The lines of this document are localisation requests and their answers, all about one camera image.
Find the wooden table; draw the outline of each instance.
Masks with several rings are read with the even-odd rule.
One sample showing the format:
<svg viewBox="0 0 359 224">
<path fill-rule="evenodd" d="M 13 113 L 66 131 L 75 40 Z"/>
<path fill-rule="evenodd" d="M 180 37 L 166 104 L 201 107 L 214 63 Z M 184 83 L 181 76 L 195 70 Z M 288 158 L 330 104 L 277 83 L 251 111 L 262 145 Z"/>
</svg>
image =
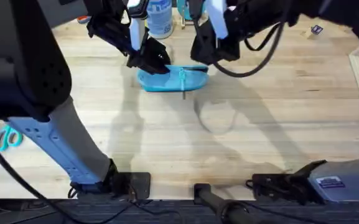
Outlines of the wooden table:
<svg viewBox="0 0 359 224">
<path fill-rule="evenodd" d="M 174 64 L 194 64 L 194 29 L 176 23 L 163 43 Z M 114 47 L 89 39 L 84 25 L 70 22 L 54 34 L 72 72 L 81 120 L 119 170 L 152 174 L 151 198 L 191 199 L 194 183 L 209 182 L 226 198 L 252 199 L 249 190 L 230 186 L 319 159 L 359 159 L 359 91 L 348 61 L 359 41 L 337 29 L 307 40 L 300 33 L 309 24 L 302 17 L 287 27 L 273 60 L 257 75 L 235 79 L 211 67 L 208 85 L 186 100 L 181 93 L 146 93 L 134 79 L 137 70 L 123 66 L 126 59 Z M 251 70 L 269 48 L 241 47 L 241 60 L 221 63 Z M 3 155 L 47 197 L 67 196 L 68 175 L 29 139 Z M 32 197 L 0 167 L 0 198 Z"/>
</svg>

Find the blue scissors handle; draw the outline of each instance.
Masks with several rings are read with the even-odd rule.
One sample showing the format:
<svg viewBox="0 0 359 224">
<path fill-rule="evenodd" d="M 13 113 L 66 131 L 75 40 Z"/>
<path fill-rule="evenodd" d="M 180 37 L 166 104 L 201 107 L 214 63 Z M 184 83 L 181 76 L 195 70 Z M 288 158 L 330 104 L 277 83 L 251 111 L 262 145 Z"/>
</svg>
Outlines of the blue scissors handle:
<svg viewBox="0 0 359 224">
<path fill-rule="evenodd" d="M 23 134 L 10 126 L 5 126 L 0 129 L 0 151 L 4 151 L 8 146 L 18 146 L 23 141 Z"/>
</svg>

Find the plastic bottle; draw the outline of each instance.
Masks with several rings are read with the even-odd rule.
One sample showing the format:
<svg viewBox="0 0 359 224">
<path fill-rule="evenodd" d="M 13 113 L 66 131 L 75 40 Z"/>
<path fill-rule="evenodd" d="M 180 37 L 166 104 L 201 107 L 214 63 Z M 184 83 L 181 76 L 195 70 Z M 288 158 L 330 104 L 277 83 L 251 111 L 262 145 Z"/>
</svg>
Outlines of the plastic bottle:
<svg viewBox="0 0 359 224">
<path fill-rule="evenodd" d="M 156 39 L 170 36 L 173 30 L 172 0 L 150 0 L 146 10 L 149 35 Z"/>
</svg>

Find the black cable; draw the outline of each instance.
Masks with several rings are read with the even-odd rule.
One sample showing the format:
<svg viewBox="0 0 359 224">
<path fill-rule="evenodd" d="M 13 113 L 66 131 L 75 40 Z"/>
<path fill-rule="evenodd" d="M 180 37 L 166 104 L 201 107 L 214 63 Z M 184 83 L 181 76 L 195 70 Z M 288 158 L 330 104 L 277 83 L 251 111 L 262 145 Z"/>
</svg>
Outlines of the black cable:
<svg viewBox="0 0 359 224">
<path fill-rule="evenodd" d="M 186 220 L 184 218 L 184 216 L 178 211 L 178 210 L 163 210 L 163 211 L 159 211 L 159 212 L 154 212 L 154 211 L 150 211 L 136 203 L 132 203 L 135 207 L 137 207 L 138 209 L 147 212 L 153 216 L 161 216 L 161 215 L 168 215 L 168 214 L 176 214 L 179 216 L 181 224 L 186 224 Z"/>
<path fill-rule="evenodd" d="M 33 219 L 36 219 L 36 218 L 45 217 L 47 215 L 51 215 L 51 214 L 55 214 L 55 213 L 57 213 L 57 212 L 49 212 L 49 213 L 46 213 L 46 214 L 37 215 L 35 217 L 30 217 L 30 218 L 26 218 L 26 219 L 19 220 L 19 221 L 14 221 L 14 222 L 9 223 L 9 224 L 18 224 L 18 223 L 26 222 L 26 221 L 33 220 Z"/>
<path fill-rule="evenodd" d="M 232 200 L 227 200 L 227 203 L 234 203 Z M 281 216 L 281 217 L 286 217 L 286 218 L 290 218 L 290 219 L 293 219 L 293 220 L 298 220 L 298 221 L 301 221 L 301 222 L 307 222 L 307 223 L 314 223 L 314 224 L 328 224 L 327 222 L 322 222 L 322 221 L 317 221 L 317 220 L 313 220 L 311 218 L 304 218 L 304 217 L 298 217 L 298 216 L 295 216 L 295 215 L 289 215 L 289 214 L 285 214 L 285 213 L 281 213 L 281 212 L 275 212 L 275 211 L 272 211 L 270 209 L 267 209 L 267 208 L 262 208 L 262 207 L 259 207 L 257 205 L 253 205 L 252 203 L 249 203 L 249 202 L 244 202 L 244 201 L 241 201 L 240 203 L 243 204 L 243 208 L 247 209 L 247 206 L 250 206 L 250 207 L 253 207 L 255 209 L 258 209 L 262 212 L 266 212 L 266 213 L 270 213 L 270 214 L 273 214 L 273 215 L 278 215 L 278 216 Z"/>
<path fill-rule="evenodd" d="M 12 167 L 9 165 L 9 163 L 5 160 L 5 158 L 0 154 L 0 165 L 15 179 L 20 185 L 23 186 L 26 190 L 28 190 L 32 195 L 37 197 L 38 199 L 45 202 L 47 205 L 51 206 L 53 209 L 55 209 L 57 212 L 59 212 L 64 218 L 67 218 L 68 220 L 78 223 L 78 224 L 104 224 L 108 223 L 114 218 L 121 215 L 123 212 L 128 210 L 133 206 L 133 204 L 129 204 L 127 207 L 124 207 L 121 211 L 114 214 L 112 217 L 102 221 L 102 222 L 82 222 L 80 220 L 77 220 L 76 218 L 73 218 L 71 215 L 69 215 L 65 210 L 61 209 L 59 206 L 52 203 L 49 199 L 47 199 L 45 196 L 43 196 L 41 193 L 39 193 L 35 188 L 33 188 L 29 183 L 27 183 Z"/>
<path fill-rule="evenodd" d="M 260 50 L 262 50 L 265 47 L 265 45 L 271 40 L 274 32 L 277 30 L 277 28 L 279 28 L 279 25 L 280 24 L 276 24 L 276 25 L 274 25 L 272 27 L 272 29 L 269 31 L 269 33 L 267 34 L 265 39 L 262 41 L 261 45 L 259 47 L 257 47 L 256 49 L 253 46 L 251 46 L 251 44 L 249 44 L 248 39 L 245 39 L 244 43 L 246 44 L 248 50 L 250 50 L 250 51 L 260 51 Z"/>
<path fill-rule="evenodd" d="M 235 73 L 235 72 L 231 72 L 227 69 L 225 69 L 224 67 L 222 67 L 217 60 L 215 60 L 214 55 L 211 55 L 212 57 L 212 61 L 214 64 L 214 66 L 221 72 L 231 76 L 231 77 L 235 77 L 235 78 L 244 78 L 244 77 L 248 77 L 251 75 L 254 75 L 255 73 L 259 72 L 263 67 L 265 67 L 265 65 L 270 61 L 270 59 L 273 56 L 273 53 L 275 52 L 277 45 L 279 44 L 280 38 L 282 36 L 283 30 L 284 30 L 284 25 L 287 22 L 287 18 L 288 15 L 290 13 L 290 9 L 292 6 L 292 0 L 287 0 L 287 4 L 284 6 L 284 12 L 280 18 L 280 23 L 279 23 L 279 27 L 278 27 L 278 31 L 276 32 L 276 36 L 273 40 L 273 44 L 271 49 L 269 50 L 268 54 L 266 55 L 266 57 L 264 58 L 264 60 L 254 69 L 252 69 L 249 72 L 245 72 L 245 73 Z M 203 37 L 201 35 L 201 31 L 200 31 L 200 27 L 198 26 L 198 20 L 193 20 L 194 23 L 194 27 L 196 30 L 196 36 L 198 37 L 198 41 L 201 43 L 202 47 L 205 48 L 205 44 L 204 44 L 204 40 Z"/>
</svg>

